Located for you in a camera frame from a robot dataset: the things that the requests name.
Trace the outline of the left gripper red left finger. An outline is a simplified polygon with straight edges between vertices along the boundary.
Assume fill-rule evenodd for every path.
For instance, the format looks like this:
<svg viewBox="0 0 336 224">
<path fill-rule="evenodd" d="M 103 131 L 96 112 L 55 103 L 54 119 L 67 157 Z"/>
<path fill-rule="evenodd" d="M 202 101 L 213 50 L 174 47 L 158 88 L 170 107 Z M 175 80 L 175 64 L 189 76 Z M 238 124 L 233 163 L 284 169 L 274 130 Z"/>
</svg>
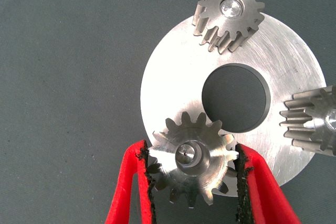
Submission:
<svg viewBox="0 0 336 224">
<path fill-rule="evenodd" d="M 152 196 L 154 180 L 146 171 L 148 167 L 146 140 L 130 145 L 124 152 L 120 165 L 117 186 L 105 223 L 128 223 L 130 216 L 133 175 L 138 175 L 138 188 L 142 223 L 156 223 L 155 205 Z"/>
</svg>

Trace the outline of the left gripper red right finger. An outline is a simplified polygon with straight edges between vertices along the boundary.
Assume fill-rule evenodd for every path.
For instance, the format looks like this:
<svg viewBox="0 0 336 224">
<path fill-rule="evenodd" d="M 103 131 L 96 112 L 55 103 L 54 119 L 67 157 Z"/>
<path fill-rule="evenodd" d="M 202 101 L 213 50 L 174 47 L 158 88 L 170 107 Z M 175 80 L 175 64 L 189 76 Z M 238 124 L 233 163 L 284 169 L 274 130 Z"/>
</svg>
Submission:
<svg viewBox="0 0 336 224">
<path fill-rule="evenodd" d="M 243 144 L 235 146 L 238 223 L 301 223 L 264 158 Z"/>
</svg>

